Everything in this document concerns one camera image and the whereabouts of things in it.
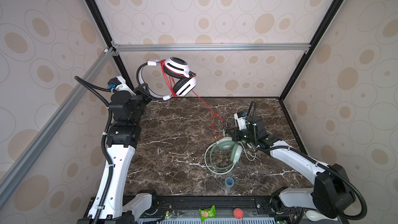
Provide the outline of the black white headphones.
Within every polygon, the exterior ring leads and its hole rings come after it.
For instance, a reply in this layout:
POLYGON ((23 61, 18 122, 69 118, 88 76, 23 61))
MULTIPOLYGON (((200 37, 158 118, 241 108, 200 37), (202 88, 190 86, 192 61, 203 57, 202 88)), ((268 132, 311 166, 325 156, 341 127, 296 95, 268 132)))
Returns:
POLYGON ((162 70, 162 75, 170 90, 170 94, 156 94, 147 86, 147 91, 153 98, 167 101, 172 97, 185 97, 197 85, 196 73, 191 71, 188 63, 180 58, 170 57, 166 60, 149 60, 142 64, 136 72, 136 79, 139 86, 145 84, 143 78, 144 68, 146 66, 157 65, 159 65, 162 70))

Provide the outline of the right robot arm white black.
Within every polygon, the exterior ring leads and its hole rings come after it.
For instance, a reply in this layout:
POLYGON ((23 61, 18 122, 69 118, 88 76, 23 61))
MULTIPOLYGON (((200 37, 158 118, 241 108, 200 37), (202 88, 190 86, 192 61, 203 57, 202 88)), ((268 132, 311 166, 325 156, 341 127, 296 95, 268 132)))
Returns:
POLYGON ((274 192, 269 206, 276 214, 298 207, 317 211, 322 217, 362 220, 368 213, 364 196, 350 182, 345 169, 338 165, 320 162, 288 145, 286 141, 269 134, 263 119, 257 115, 257 103, 252 101, 245 112, 237 111, 235 127, 228 128, 229 140, 237 149, 249 148, 263 152, 299 172, 311 188, 282 187, 274 192))

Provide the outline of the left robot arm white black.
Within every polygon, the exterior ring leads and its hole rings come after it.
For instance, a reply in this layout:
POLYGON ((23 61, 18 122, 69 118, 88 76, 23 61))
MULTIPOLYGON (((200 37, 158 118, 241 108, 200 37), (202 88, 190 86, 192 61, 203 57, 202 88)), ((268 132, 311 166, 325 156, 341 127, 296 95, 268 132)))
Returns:
POLYGON ((133 91, 118 89, 122 81, 113 78, 106 92, 113 95, 108 102, 100 95, 101 87, 82 78, 74 79, 97 96, 108 110, 108 120, 102 134, 101 151, 106 165, 92 206, 79 224, 133 224, 144 212, 157 210, 156 194, 139 193, 128 203, 123 203, 123 193, 131 160, 141 134, 140 120, 145 107, 152 101, 146 83, 133 91))

